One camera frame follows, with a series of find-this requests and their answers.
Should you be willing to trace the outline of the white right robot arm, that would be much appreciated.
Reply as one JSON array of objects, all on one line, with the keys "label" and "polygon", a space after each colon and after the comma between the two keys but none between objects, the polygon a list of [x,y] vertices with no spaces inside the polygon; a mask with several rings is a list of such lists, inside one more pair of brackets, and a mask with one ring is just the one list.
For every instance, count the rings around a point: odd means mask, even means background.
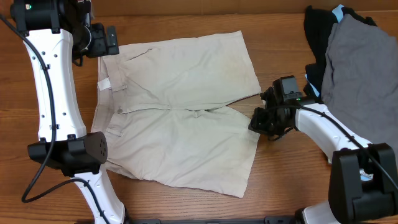
[{"label": "white right robot arm", "polygon": [[397,215],[397,166],[393,149],[348,129],[323,103],[300,92],[295,77],[275,80],[260,94],[249,129],[276,141],[291,130],[310,137],[331,163],[328,200],[293,216],[265,223],[363,223]]}]

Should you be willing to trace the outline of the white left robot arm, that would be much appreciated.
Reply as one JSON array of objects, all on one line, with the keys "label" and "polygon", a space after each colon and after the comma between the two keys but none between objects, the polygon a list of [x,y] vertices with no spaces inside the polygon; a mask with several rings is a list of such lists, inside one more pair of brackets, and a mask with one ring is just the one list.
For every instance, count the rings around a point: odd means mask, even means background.
[{"label": "white left robot arm", "polygon": [[93,22],[90,1],[14,0],[10,13],[8,27],[26,46],[39,104],[39,140],[28,146],[29,157],[76,184],[95,223],[129,223],[104,167],[106,138],[88,133],[81,118],[72,70],[84,58],[118,54],[115,28]]}]

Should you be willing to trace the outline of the beige khaki shorts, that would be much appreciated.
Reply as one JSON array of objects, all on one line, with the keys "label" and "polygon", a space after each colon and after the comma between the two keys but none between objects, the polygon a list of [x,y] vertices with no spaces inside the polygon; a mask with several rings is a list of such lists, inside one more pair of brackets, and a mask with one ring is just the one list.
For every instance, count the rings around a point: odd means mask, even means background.
[{"label": "beige khaki shorts", "polygon": [[231,104],[261,92],[240,31],[122,45],[98,60],[105,168],[241,198],[258,133]]}]

